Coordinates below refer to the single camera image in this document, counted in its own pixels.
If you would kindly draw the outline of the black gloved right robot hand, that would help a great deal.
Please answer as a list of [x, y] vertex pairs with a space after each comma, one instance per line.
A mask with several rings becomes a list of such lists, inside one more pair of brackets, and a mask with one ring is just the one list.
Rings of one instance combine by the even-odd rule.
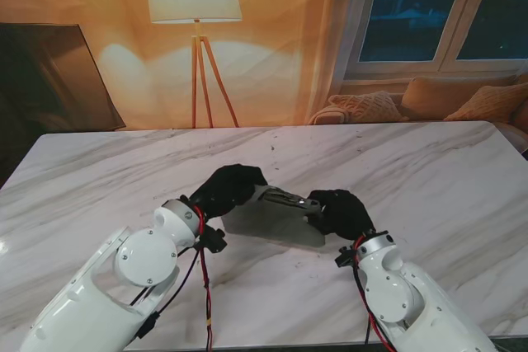
[[348, 190], [313, 190], [309, 199], [318, 201], [322, 212], [308, 217], [308, 223], [323, 235], [355, 241], [375, 230], [363, 203]]

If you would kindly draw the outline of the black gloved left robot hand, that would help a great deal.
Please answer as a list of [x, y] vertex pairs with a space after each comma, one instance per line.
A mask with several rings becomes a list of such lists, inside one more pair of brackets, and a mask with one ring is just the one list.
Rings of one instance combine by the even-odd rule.
[[217, 169], [190, 197], [207, 219], [221, 217], [245, 204], [255, 194], [257, 186], [267, 181], [260, 167], [233, 164]]

